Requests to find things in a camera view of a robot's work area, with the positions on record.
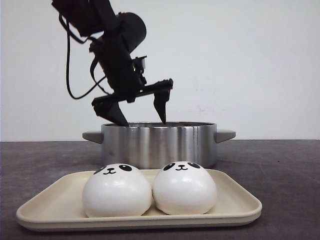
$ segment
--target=tabletop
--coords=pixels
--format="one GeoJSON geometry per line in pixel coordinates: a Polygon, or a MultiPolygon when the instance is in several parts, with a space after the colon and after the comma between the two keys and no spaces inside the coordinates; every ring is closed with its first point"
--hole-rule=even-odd
{"type": "Polygon", "coordinates": [[[34,232],[16,211],[64,175],[101,166],[88,141],[1,142],[1,240],[320,239],[320,140],[230,140],[219,143],[223,171],[262,202],[244,226],[148,230],[34,232]]]}

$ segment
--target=white wall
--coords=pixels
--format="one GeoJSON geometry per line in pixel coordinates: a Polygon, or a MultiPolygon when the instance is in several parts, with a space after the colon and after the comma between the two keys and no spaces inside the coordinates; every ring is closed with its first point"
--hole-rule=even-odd
{"type": "MultiPolygon", "coordinates": [[[[320,138],[319,0],[112,0],[147,37],[149,84],[171,77],[169,121],[215,122],[238,139],[320,138]]],[[[71,88],[92,80],[88,44],[71,43],[71,88]]],[[[66,33],[50,0],[1,1],[1,140],[81,140],[106,120],[65,84],[66,33]]],[[[159,121],[153,96],[120,105],[128,121],[159,121]]]]}

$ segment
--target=stainless steel pot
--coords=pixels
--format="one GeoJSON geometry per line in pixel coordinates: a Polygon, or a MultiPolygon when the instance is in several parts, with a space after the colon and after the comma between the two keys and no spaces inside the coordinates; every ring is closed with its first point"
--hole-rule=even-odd
{"type": "Polygon", "coordinates": [[[101,144],[102,164],[126,163],[139,169],[159,169],[174,161],[207,167],[216,163],[217,144],[236,136],[208,122],[132,122],[129,126],[101,125],[82,134],[101,144]]]}

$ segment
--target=robotic arm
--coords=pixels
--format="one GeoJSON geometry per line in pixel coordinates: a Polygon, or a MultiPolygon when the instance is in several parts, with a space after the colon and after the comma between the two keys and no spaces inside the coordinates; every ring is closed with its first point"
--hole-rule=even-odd
{"type": "Polygon", "coordinates": [[[143,76],[146,56],[134,59],[130,56],[146,37],[147,30],[143,20],[130,12],[115,15],[109,0],[52,0],[52,5],[58,10],[59,20],[68,37],[71,36],[78,43],[85,43],[70,31],[70,23],[78,30],[80,36],[92,41],[89,51],[93,52],[95,57],[90,73],[95,85],[99,85],[94,76],[94,69],[99,63],[108,84],[114,90],[113,94],[96,97],[92,101],[96,115],[119,126],[128,126],[119,108],[119,102],[132,103],[136,97],[154,94],[153,105],[165,124],[166,102],[170,98],[173,80],[146,85],[147,81],[143,76]],[[103,33],[98,39],[91,36],[99,32],[103,33]]]}

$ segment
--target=beige tray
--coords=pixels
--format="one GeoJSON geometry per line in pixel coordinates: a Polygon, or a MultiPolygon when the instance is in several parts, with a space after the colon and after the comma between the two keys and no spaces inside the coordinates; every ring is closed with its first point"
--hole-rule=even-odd
{"type": "MultiPolygon", "coordinates": [[[[142,170],[150,182],[159,170],[142,170]]],[[[167,215],[152,203],[142,216],[86,217],[82,191],[93,171],[76,172],[60,178],[23,204],[17,221],[33,231],[88,231],[241,226],[257,219],[261,202],[227,174],[208,169],[217,186],[215,207],[206,214],[167,215]]]]}

